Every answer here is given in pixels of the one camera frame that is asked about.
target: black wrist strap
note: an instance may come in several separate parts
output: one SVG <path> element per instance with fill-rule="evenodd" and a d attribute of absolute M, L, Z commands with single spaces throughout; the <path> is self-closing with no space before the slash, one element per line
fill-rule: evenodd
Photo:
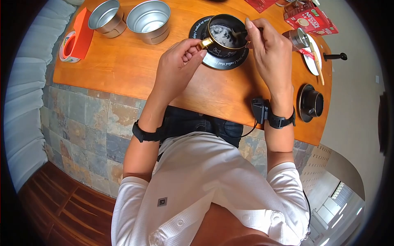
<path fill-rule="evenodd" d="M 142 141 L 160 141 L 164 135 L 164 121 L 162 126 L 156 129 L 156 132 L 146 132 L 140 129 L 138 126 L 138 120 L 133 125 L 133 134 L 139 140 Z"/>
<path fill-rule="evenodd" d="M 273 128 L 275 128 L 275 129 L 282 129 L 283 127 L 285 127 L 285 126 L 287 126 L 287 125 L 289 125 L 289 124 L 291 124 L 291 123 L 293 123 L 293 126 L 295 126 L 296 124 L 296 110 L 295 110 L 295 108 L 293 107 L 293 115 L 290 117 L 290 118 L 288 118 L 288 119 L 285 119 L 284 117 L 279 117 L 279 116 L 276 116 L 276 115 L 274 115 L 273 113 L 272 113 L 272 109 L 271 109 L 271 107 L 269 107 L 269 109 L 268 109 L 268 122 L 269 122 L 269 125 L 271 126 L 271 127 L 273 127 Z"/>

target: man's left hand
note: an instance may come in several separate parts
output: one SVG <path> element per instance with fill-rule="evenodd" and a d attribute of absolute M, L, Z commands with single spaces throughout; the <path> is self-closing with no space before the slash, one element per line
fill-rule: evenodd
<path fill-rule="evenodd" d="M 151 93 L 160 104 L 167 106 L 187 87 L 207 52 L 197 49 L 196 45 L 200 41 L 184 39 L 161 56 Z"/>

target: wooden table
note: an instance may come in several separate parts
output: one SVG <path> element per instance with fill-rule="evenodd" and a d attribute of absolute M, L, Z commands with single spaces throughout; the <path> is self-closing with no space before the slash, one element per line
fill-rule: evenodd
<path fill-rule="evenodd" d="M 78 11 L 87 7 L 93 11 L 103 0 L 86 0 Z M 120 0 L 128 15 L 130 10 L 142 0 Z M 170 34 L 165 41 L 148 45 L 139 40 L 128 28 L 118 37 L 108 39 L 94 32 L 89 51 L 84 60 L 77 63 L 56 61 L 54 82 L 106 91 L 140 99 L 147 99 L 156 76 L 160 56 L 175 42 L 188 38 L 193 24 L 209 15 L 227 13 L 241 20 L 266 18 L 279 33 L 291 27 L 283 20 L 284 9 L 271 6 L 259 14 L 243 0 L 215 2 L 208 0 L 166 0 L 171 8 L 169 20 Z M 314 37 L 320 53 L 331 54 L 323 38 Z M 332 63 L 322 65 L 325 86 L 318 77 L 309 72 L 298 52 L 293 52 L 292 83 L 294 85 L 294 105 L 297 91 L 302 84 L 310 83 L 324 96 L 324 110 L 319 118 L 304 123 L 297 115 L 294 128 L 295 139 L 318 145 L 323 134 L 331 97 Z M 255 119 L 251 112 L 250 100 L 256 96 L 269 99 L 269 91 L 260 78 L 253 59 L 252 50 L 248 58 L 238 68 L 215 70 L 200 65 L 186 90 L 171 102 L 171 105 L 218 118 L 253 126 Z"/>

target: aluminum container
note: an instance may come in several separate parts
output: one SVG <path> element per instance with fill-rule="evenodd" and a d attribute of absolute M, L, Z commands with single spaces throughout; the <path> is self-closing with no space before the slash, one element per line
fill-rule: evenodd
<path fill-rule="evenodd" d="M 108 0 L 100 4 L 89 17 L 87 26 L 108 38 L 119 36 L 127 27 L 123 20 L 125 13 L 118 0 Z"/>
<path fill-rule="evenodd" d="M 138 4 L 127 16 L 127 27 L 147 44 L 162 42 L 169 33 L 170 7 L 162 1 L 152 0 Z"/>
<path fill-rule="evenodd" d="M 310 46 L 309 38 L 302 28 L 284 32 L 282 35 L 292 42 L 293 51 L 308 48 Z"/>

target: black saucer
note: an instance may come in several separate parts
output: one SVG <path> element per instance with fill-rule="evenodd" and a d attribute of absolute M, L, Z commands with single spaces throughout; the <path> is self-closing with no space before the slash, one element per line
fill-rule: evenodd
<path fill-rule="evenodd" d="M 313 119 L 313 117 L 311 117 L 301 111 L 303 100 L 304 100 L 304 95 L 305 95 L 305 92 L 314 91 L 314 90 L 315 90 L 315 88 L 311 84 L 305 84 L 305 85 L 301 86 L 301 88 L 299 89 L 299 92 L 298 92 L 297 111 L 298 111 L 298 114 L 301 117 L 302 121 L 305 123 L 309 123 Z"/>
<path fill-rule="evenodd" d="M 196 23 L 194 23 L 193 27 L 190 30 L 189 38 L 204 39 L 202 33 L 211 17 L 213 17 L 213 15 L 201 18 Z M 214 56 L 208 52 L 204 57 L 203 63 L 208 67 L 212 67 L 215 69 L 229 70 L 241 65 L 246 60 L 248 53 L 249 49 L 244 48 L 243 51 L 239 51 L 233 56 L 221 58 Z"/>

